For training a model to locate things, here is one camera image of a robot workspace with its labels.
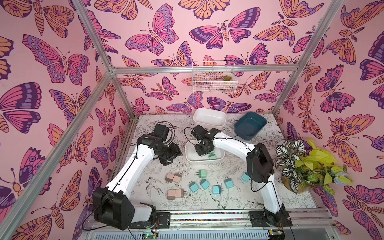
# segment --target wire basket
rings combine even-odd
[[[192,92],[234,93],[237,76],[234,65],[212,66],[212,61],[195,61],[192,67]]]

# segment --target black mounting plate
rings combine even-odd
[[[156,225],[157,225],[157,228],[169,228],[169,224],[170,224],[170,212],[156,213],[155,226],[153,228],[155,228]],[[131,223],[129,228],[130,229],[147,229],[147,227],[139,224],[138,222]]]
[[[276,223],[275,227],[281,226],[282,227],[289,227],[292,226],[292,221],[289,217],[288,212],[285,211],[286,217],[282,217],[279,222]],[[250,211],[248,220],[251,221],[252,227],[271,227],[266,221],[266,216],[264,211]]]

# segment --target table surface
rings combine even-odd
[[[235,137],[244,142],[257,144],[263,143],[272,159],[275,159],[275,148],[278,144],[284,142],[284,137],[280,128],[272,114],[262,114],[268,121],[267,125],[251,140],[244,141],[239,137],[235,137],[234,124],[242,117],[242,114],[229,114],[227,121],[222,130],[225,134]],[[137,138],[143,134],[148,134],[153,131],[154,126],[159,121],[169,121],[175,127],[178,127],[175,132],[174,143],[177,143],[183,152],[183,156],[174,159],[174,163],[168,166],[160,164],[158,159],[152,160],[144,169],[133,188],[130,201],[132,203],[148,203],[155,206],[158,210],[215,210],[215,209],[260,209],[263,208],[263,198],[259,192],[250,190],[250,181],[243,183],[241,176],[247,170],[245,161],[239,157],[225,152],[225,157],[220,162],[211,164],[190,164],[185,158],[185,143],[187,139],[184,136],[185,127],[193,127],[194,122],[192,115],[147,115],[140,116],[132,143],[136,143]],[[186,130],[187,137],[193,139],[190,134],[190,129]],[[131,156],[134,148],[129,149],[128,157]],[[205,169],[208,172],[206,179],[211,186],[203,190],[200,186],[200,181],[197,172]],[[167,173],[181,174],[182,180],[179,184],[174,182],[168,183],[165,181]],[[278,195],[287,209],[305,209],[316,208],[316,205],[309,192],[303,194],[294,194],[289,191],[280,179],[281,173],[275,172],[275,183]],[[227,189],[224,180],[231,178],[233,188]],[[199,190],[192,193],[189,189],[191,182],[196,182]],[[213,185],[221,185],[222,193],[214,195],[212,191]],[[253,189],[258,189],[257,183],[253,182]],[[184,189],[184,197],[176,198],[175,200],[167,200],[167,191],[169,189]]]

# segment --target dark teal bowl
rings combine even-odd
[[[267,121],[261,115],[248,112],[235,123],[235,133],[242,139],[251,140],[266,125]]]

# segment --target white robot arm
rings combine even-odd
[[[143,135],[138,139],[137,147],[117,176],[104,189],[95,190],[93,194],[95,220],[121,230],[126,229],[131,222],[148,222],[149,225],[152,222],[150,218],[156,208],[145,204],[132,205],[128,199],[145,166],[156,155],[163,165],[172,163],[174,158],[181,155],[177,144],[171,143],[165,146],[162,143],[169,129],[164,125],[158,125],[160,124],[156,125],[152,134]],[[281,201],[275,191],[273,163],[263,144],[243,143],[217,129],[207,131],[199,125],[193,128],[191,133],[200,141],[195,145],[199,155],[206,154],[217,147],[246,161],[248,175],[258,182],[258,189],[261,189],[266,214],[277,215],[281,211]]]

